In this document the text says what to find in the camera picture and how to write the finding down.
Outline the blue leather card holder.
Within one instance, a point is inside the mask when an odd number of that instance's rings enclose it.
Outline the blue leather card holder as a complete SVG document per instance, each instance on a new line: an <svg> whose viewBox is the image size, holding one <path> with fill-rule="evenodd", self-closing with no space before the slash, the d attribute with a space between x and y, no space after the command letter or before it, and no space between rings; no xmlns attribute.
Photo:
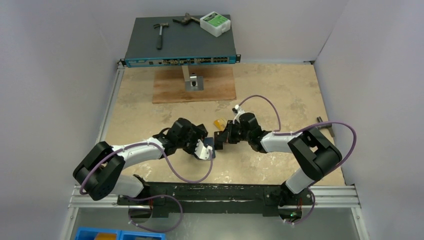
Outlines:
<svg viewBox="0 0 424 240"><path fill-rule="evenodd" d="M203 145L207 148L207 147L211 147L212 148L212 158L215 159L216 158L216 152L215 152L215 143L214 143L214 138L213 137L206 137L203 141Z"/></svg>

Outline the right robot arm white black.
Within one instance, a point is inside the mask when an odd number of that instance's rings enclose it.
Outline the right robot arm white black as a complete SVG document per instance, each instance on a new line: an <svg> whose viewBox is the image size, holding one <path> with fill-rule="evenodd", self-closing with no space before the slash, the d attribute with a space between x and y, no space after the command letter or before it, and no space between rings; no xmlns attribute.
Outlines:
<svg viewBox="0 0 424 240"><path fill-rule="evenodd" d="M299 133L278 135L264 130L256 116L243 113L235 120L229 120L223 131L214 132L214 148L222 150L224 144L247 142L255 151L263 154L291 153L299 169L283 184L280 196L288 204L300 198L301 191L320 181L342 161L341 152L316 127Z"/></svg>

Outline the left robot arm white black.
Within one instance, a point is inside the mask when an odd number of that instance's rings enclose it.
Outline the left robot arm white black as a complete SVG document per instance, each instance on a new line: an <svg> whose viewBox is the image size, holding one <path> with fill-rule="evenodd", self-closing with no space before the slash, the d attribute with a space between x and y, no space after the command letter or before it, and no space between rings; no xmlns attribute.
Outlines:
<svg viewBox="0 0 424 240"><path fill-rule="evenodd" d="M72 173L81 195L98 201L110 194L128 196L138 205L146 203L149 191L139 176L125 176L122 171L137 164L164 159L181 149L198 160L213 161L214 148L205 145L208 132L203 124L195 125L180 117L171 127L130 144L96 143Z"/></svg>

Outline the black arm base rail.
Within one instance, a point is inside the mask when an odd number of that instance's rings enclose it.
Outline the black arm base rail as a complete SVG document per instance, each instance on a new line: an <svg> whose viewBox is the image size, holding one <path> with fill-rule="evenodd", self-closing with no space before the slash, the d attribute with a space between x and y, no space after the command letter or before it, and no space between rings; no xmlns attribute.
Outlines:
<svg viewBox="0 0 424 240"><path fill-rule="evenodd" d="M219 184L148 182L137 201L118 197L119 205L146 206L153 218L170 213L260 214L264 217L300 219L302 209L313 204L312 192L292 194L275 184Z"/></svg>

